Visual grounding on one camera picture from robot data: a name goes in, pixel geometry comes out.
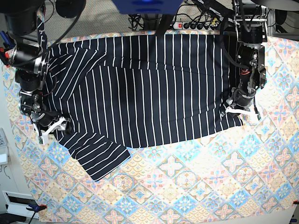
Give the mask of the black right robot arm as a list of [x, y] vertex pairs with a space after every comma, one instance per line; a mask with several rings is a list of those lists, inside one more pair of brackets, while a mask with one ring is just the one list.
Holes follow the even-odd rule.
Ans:
[[64, 18], [75, 20], [52, 45], [48, 45], [44, 29], [46, 12], [43, 0], [2, 0], [0, 12], [5, 16], [8, 38], [12, 54], [1, 53], [0, 58], [5, 65], [16, 68], [15, 81], [20, 85], [19, 92], [21, 113], [30, 118], [38, 138], [54, 131], [71, 134], [71, 120], [60, 112], [51, 112], [43, 99], [42, 93], [49, 70], [50, 51], [73, 28], [80, 18], [86, 1], [58, 0], [54, 9]]

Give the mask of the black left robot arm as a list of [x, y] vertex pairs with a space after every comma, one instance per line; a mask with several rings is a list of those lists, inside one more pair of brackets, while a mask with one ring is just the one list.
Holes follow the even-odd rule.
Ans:
[[[258, 89], [266, 84], [265, 47], [267, 42], [268, 9], [297, 11], [297, 0], [234, 0], [232, 2], [234, 14], [224, 16], [220, 26], [221, 49], [229, 62], [239, 69], [240, 81], [232, 88], [232, 95], [225, 101], [220, 116], [229, 114], [232, 117], [244, 114], [260, 119], [257, 108], [250, 111], [249, 106], [255, 104]], [[233, 19], [237, 42], [236, 59], [227, 52], [223, 43], [224, 29], [229, 18]]]

